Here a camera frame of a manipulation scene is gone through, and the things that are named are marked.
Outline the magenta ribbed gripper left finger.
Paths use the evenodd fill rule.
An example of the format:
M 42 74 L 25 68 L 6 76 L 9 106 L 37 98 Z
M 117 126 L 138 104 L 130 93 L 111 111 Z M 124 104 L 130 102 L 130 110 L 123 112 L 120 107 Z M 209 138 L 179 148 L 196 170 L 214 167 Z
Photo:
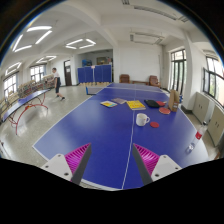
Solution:
M 56 154 L 42 169 L 79 185 L 91 153 L 91 144 L 88 143 L 66 155 Z

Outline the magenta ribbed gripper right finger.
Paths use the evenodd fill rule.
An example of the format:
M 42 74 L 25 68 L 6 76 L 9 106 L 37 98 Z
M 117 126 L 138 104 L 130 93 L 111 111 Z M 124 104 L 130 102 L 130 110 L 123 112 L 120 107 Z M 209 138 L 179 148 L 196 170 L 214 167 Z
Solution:
M 157 155 L 149 149 L 133 144 L 132 149 L 143 185 L 147 185 L 181 170 L 168 155 Z

